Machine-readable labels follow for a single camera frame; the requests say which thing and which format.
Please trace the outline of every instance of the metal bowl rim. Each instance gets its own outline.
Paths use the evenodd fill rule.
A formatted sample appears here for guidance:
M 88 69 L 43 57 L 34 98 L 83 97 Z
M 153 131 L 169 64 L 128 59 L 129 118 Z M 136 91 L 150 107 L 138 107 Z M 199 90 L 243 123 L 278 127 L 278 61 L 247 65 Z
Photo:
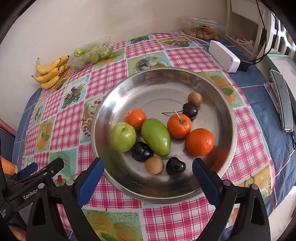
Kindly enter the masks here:
M 182 72 L 187 72 L 187 73 L 193 74 L 193 75 L 195 75 L 195 76 L 197 76 L 197 77 L 199 77 L 199 78 L 207 81 L 212 87 L 214 87 L 214 89 L 224 99 L 224 102 L 225 102 L 225 104 L 227 106 L 227 109 L 228 109 L 228 111 L 230 113 L 230 117 L 231 117 L 231 121 L 232 121 L 232 132 L 233 132 L 232 137 L 233 138 L 232 138 L 231 147 L 230 147 L 230 150 L 229 150 L 229 154 L 227 156 L 227 159 L 224 162 L 224 164 L 221 167 L 221 169 L 217 173 L 219 177 L 222 177 L 225 174 L 225 172 L 228 169 L 228 167 L 230 166 L 230 164 L 231 164 L 231 162 L 233 160 L 234 154 L 235 154 L 235 149 L 236 149 L 236 146 L 237 146 L 237 122 L 236 122 L 236 119 L 235 119 L 233 108 L 230 105 L 228 99 L 225 97 L 224 93 L 213 82 L 211 82 L 206 77 L 204 77 L 204 76 L 202 76 L 202 75 L 200 75 L 200 74 L 198 74 L 198 73 L 196 73 L 194 71 L 187 70 L 187 69 L 182 69 L 182 68 L 177 68 L 177 67 L 167 66 L 167 67 L 151 68 L 151 69 L 142 70 L 140 72 L 136 72 L 136 73 L 131 74 L 130 76 L 126 77 L 124 80 L 122 80 L 121 82 L 119 82 L 117 85 L 115 85 L 104 96 L 104 98 L 102 99 L 101 103 L 99 104 L 99 106 L 97 107 L 97 110 L 95 112 L 95 115 L 94 115 L 94 118 L 93 118 L 93 121 L 92 121 L 92 124 L 91 124 L 91 129 L 92 130 L 95 130 L 95 125 L 96 125 L 96 120 L 97 120 L 98 112 L 99 112 L 99 110 L 100 110 L 100 108 L 101 108 L 101 106 L 103 104 L 103 100 L 106 99 L 111 94 L 111 92 L 114 89 L 116 89 L 120 84 L 122 84 L 124 81 L 126 81 L 127 79 L 129 79 L 129 78 L 131 78 L 133 76 L 136 76 L 136 75 L 139 75 L 139 74 L 143 74 L 143 73 L 149 72 L 149 71 L 160 70 L 160 69 L 173 69 L 173 70 L 179 70 L 179 71 L 182 71 Z M 94 133 L 95 133 L 95 131 L 91 131 L 91 147 L 92 147 L 92 151 L 93 151 L 94 157 L 98 157 L 99 155 L 97 153 L 96 146 L 95 146 Z M 107 180 L 115 188 L 117 188 L 118 190 L 120 190 L 124 194 L 126 194 L 126 195 L 128 195 L 128 196 L 130 196 L 132 198 L 135 198 L 137 200 L 140 200 L 140 201 L 143 201 L 143 202 L 148 202 L 148 203 L 154 203 L 154 204 L 172 204 L 172 203 L 177 203 L 177 202 L 182 202 L 182 201 L 189 200 L 189 199 L 194 198 L 194 197 L 200 195 L 201 193 L 203 193 L 202 190 L 201 190 L 201 188 L 199 188 L 199 189 L 197 189 L 195 191 L 192 191 L 190 193 L 187 193 L 187 194 L 184 194 L 184 195 L 180 195 L 180 196 L 175 196 L 175 197 L 168 197 L 168 198 L 148 197 L 148 196 L 144 196 L 144 195 L 135 193 L 135 192 L 133 192 L 133 191 L 131 191 L 131 190 L 123 187 L 111 175 L 109 175 L 109 173 L 106 171 L 106 169 L 104 170 L 104 173 L 103 174 L 107 178 Z

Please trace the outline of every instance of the clear plastic box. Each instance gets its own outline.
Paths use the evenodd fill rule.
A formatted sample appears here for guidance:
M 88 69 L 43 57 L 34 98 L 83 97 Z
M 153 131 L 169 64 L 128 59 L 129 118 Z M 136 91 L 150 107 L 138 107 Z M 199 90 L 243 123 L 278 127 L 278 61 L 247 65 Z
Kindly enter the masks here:
M 92 43 L 88 43 L 74 50 L 69 58 L 67 65 L 71 66 L 75 71 L 81 71 L 88 63 L 97 63 L 100 60 L 106 59 L 111 54 L 111 36 L 104 37 Z
M 181 21 L 184 22 L 183 31 L 187 35 L 203 40 L 219 40 L 219 36 L 224 37 L 228 30 L 208 18 L 181 17 Z

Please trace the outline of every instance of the black power adapter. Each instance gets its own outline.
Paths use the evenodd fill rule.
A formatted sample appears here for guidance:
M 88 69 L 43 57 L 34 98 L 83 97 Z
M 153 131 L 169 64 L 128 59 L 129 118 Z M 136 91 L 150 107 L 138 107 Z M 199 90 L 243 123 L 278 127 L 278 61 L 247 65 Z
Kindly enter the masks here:
M 251 65 L 250 60 L 243 54 L 235 54 L 239 58 L 240 64 L 237 70 L 246 72 Z

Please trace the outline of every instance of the black cable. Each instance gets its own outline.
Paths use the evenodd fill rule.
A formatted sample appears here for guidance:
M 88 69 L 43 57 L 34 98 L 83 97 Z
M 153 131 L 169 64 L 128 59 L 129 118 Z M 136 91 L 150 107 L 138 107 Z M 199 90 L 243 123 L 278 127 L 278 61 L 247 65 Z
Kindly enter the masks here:
M 259 11 L 260 18 L 261 18 L 261 21 L 262 21 L 262 24 L 263 24 L 263 28 L 264 28 L 264 30 L 265 30 L 265 47 L 264 47 L 263 55 L 262 55 L 260 58 L 258 58 L 258 59 L 251 60 L 251 61 L 250 61 L 250 62 L 251 62 L 251 65 L 254 65 L 254 64 L 258 64 L 258 63 L 260 63 L 260 62 L 263 60 L 263 58 L 264 58 L 266 55 L 268 55 L 269 52 L 272 50 L 272 43 L 271 43 L 271 47 L 270 47 L 269 51 L 268 51 L 267 53 L 265 53 L 265 51 L 266 51 L 266 44 L 267 44 L 267 30 L 266 30 L 266 28 L 265 28 L 265 24 L 264 24 L 264 21 L 263 21 L 263 17 L 262 17 L 261 12 L 260 12 L 260 8 L 259 8 L 258 0 L 256 0 L 256 3 L 257 3 L 257 8 L 258 8 L 258 11 Z M 277 20 L 276 20 L 275 14 L 274 14 L 274 13 L 272 13 L 272 14 L 273 14 L 273 16 L 274 16 L 274 20 L 275 20 L 275 22 L 276 22 L 276 36 L 277 36 L 278 31 L 279 31 L 279 26 L 278 26 L 278 22 L 277 22 Z
M 257 8 L 258 8 L 258 11 L 259 11 L 259 15 L 260 15 L 260 18 L 261 18 L 261 21 L 262 21 L 262 24 L 263 24 L 263 28 L 264 28 L 264 31 L 265 31 L 265 45 L 264 45 L 264 51 L 263 51 L 263 55 L 265 54 L 265 51 L 266 51 L 266 44 L 267 44 L 267 31 L 266 31 L 266 28 L 265 28 L 265 24 L 264 24 L 264 20 L 263 20 L 263 17 L 262 17 L 262 14 L 261 14 L 261 11 L 260 11 L 260 8 L 259 8 L 259 4 L 258 4 L 258 0 L 256 0 L 256 4 L 257 4 Z
M 279 24 L 278 24 L 278 21 L 277 21 L 277 19 L 276 19 L 276 16 L 274 15 L 274 13 L 272 13 L 273 14 L 273 16 L 274 16 L 274 20 L 275 20 L 275 22 L 276 22 L 276 37 L 277 37 L 277 35 L 278 35 L 278 32 L 279 32 Z M 258 64 L 258 63 L 260 63 L 262 60 L 263 60 L 263 58 L 266 56 L 266 55 L 268 55 L 269 54 L 269 52 L 272 50 L 272 44 L 273 43 L 271 43 L 271 46 L 270 46 L 270 49 L 268 50 L 268 52 L 267 53 L 265 53 L 264 55 L 262 55 L 262 57 L 260 57 L 260 58 L 258 58 L 258 59 L 254 59 L 254 60 L 252 60 L 252 61 L 256 61 L 256 60 L 259 60 L 258 62 L 255 62 L 255 63 L 251 63 L 251 65 L 254 65 L 254 64 Z

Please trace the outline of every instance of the screw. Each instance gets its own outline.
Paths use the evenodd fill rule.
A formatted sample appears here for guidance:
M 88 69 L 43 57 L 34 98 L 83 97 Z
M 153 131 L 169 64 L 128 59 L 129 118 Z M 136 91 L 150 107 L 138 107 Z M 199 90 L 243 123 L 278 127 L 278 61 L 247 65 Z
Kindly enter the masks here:
M 225 186 L 230 186 L 231 181 L 225 179 L 225 180 L 223 180 L 223 184 L 224 184 Z
M 258 189 L 258 186 L 257 186 L 256 184 L 254 184 L 254 183 L 253 183 L 251 186 L 252 186 L 252 188 L 255 189 L 255 190 Z
M 44 183 L 39 183 L 39 185 L 38 185 L 38 188 L 39 189 L 43 189 L 45 187 L 45 184 Z
M 72 186 L 74 184 L 74 180 L 70 179 L 66 182 L 67 186 Z

